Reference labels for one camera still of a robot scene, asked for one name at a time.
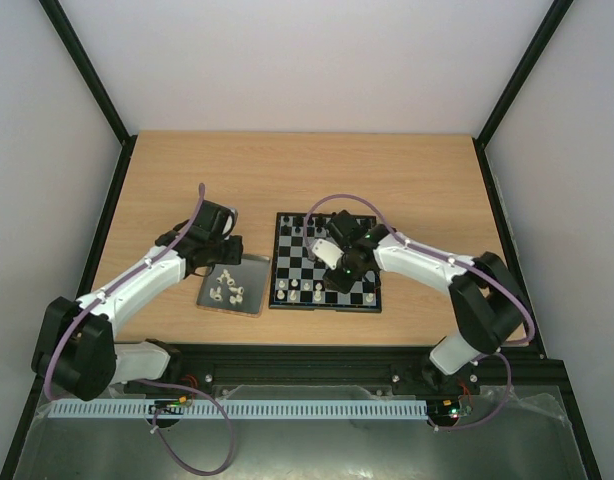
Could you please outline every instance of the white wall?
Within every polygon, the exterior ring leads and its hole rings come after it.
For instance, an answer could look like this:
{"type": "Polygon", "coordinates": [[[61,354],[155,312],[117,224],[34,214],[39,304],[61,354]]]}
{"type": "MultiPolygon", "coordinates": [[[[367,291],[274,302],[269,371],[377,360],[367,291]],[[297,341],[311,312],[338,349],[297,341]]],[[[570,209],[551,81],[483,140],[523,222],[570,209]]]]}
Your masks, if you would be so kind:
{"type": "Polygon", "coordinates": [[[40,4],[0,2],[0,469],[44,308],[76,293],[118,153],[40,4]]]}
{"type": "Polygon", "coordinates": [[[128,128],[477,134],[550,0],[64,0],[128,128]]]}
{"type": "Polygon", "coordinates": [[[614,478],[614,0],[574,2],[488,149],[548,353],[614,478]]]}

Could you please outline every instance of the black and white chessboard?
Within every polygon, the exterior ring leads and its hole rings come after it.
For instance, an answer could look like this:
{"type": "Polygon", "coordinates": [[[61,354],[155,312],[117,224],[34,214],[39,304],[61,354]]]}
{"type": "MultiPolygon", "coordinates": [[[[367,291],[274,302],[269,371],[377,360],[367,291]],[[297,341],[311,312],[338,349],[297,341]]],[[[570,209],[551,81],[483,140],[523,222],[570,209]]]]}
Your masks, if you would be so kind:
{"type": "MultiPolygon", "coordinates": [[[[320,261],[310,260],[307,247],[304,245],[305,215],[305,213],[290,212],[276,215],[269,308],[380,313],[382,311],[380,278],[374,272],[367,272],[366,277],[357,281],[349,293],[325,289],[323,274],[326,265],[320,261]],[[319,285],[322,288],[320,297],[316,295],[319,285]],[[295,299],[292,299],[292,291],[295,292],[295,299]]],[[[335,213],[314,214],[307,227],[310,241],[319,238],[331,240],[325,225],[333,215],[335,213]]],[[[369,227],[376,224],[376,217],[373,216],[354,215],[354,217],[358,223],[369,227]]]]}

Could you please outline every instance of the wooden tabletop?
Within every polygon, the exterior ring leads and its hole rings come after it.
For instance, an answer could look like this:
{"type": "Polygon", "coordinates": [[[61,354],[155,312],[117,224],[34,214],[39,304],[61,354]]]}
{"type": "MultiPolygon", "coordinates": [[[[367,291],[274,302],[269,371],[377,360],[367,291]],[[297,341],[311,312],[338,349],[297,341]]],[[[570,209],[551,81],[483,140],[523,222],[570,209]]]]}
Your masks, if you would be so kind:
{"type": "MultiPolygon", "coordinates": [[[[332,193],[373,202],[410,237],[455,253],[501,254],[472,140],[463,135],[142,132],[95,286],[131,266],[189,217],[198,196],[238,209],[246,253],[272,256],[279,211],[307,211],[332,193]]],[[[322,211],[369,213],[336,200],[322,211]]],[[[196,307],[189,277],[127,324],[119,340],[303,345],[433,345],[456,330],[449,298],[382,275],[381,314],[269,310],[249,318],[196,307]]]]}

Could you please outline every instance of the white cable tie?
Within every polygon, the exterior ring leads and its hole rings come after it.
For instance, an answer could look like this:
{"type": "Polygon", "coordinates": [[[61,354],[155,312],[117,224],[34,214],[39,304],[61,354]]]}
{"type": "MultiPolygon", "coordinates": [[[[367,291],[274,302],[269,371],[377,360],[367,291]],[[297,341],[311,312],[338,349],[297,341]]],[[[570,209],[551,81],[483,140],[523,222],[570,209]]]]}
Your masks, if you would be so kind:
{"type": "Polygon", "coordinates": [[[98,292],[96,293],[96,298],[98,300],[100,300],[100,303],[105,303],[107,301],[107,298],[109,298],[107,296],[107,292],[105,292],[104,288],[101,288],[100,290],[98,290],[98,292]]]}

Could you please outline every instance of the white robotic arm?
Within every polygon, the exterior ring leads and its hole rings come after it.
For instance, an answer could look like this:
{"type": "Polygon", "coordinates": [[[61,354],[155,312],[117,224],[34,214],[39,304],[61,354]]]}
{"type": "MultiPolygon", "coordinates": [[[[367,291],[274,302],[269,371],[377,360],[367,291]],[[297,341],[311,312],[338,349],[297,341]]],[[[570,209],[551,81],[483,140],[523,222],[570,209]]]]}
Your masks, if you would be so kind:
{"type": "Polygon", "coordinates": [[[75,301],[54,300],[45,312],[32,369],[45,374],[67,326],[96,302],[60,355],[52,378],[55,383],[90,400],[113,383],[155,380],[166,374],[176,380],[180,365],[172,364],[179,357],[175,349],[157,340],[138,344],[116,344],[114,340],[141,308],[197,268],[239,264],[242,237],[230,236],[236,218],[235,210],[205,201],[180,241],[173,243],[187,222],[161,235],[140,261],[103,287],[75,301]],[[163,255],[172,243],[173,248],[163,255]]]}
{"type": "Polygon", "coordinates": [[[484,285],[454,263],[485,269],[522,297],[520,288],[496,255],[486,253],[474,258],[444,252],[400,232],[396,232],[399,237],[396,239],[384,225],[361,231],[355,220],[349,221],[349,213],[344,210],[332,223],[333,228],[328,226],[328,230],[344,250],[323,239],[311,247],[312,253],[329,267],[323,278],[326,288],[346,292],[367,271],[382,270],[412,278],[451,297],[459,329],[445,337],[429,355],[442,375],[453,375],[481,354],[493,353],[521,325],[522,315],[515,307],[510,308],[498,292],[483,296],[480,287],[484,285]],[[419,251],[409,246],[421,248],[419,251]]]}

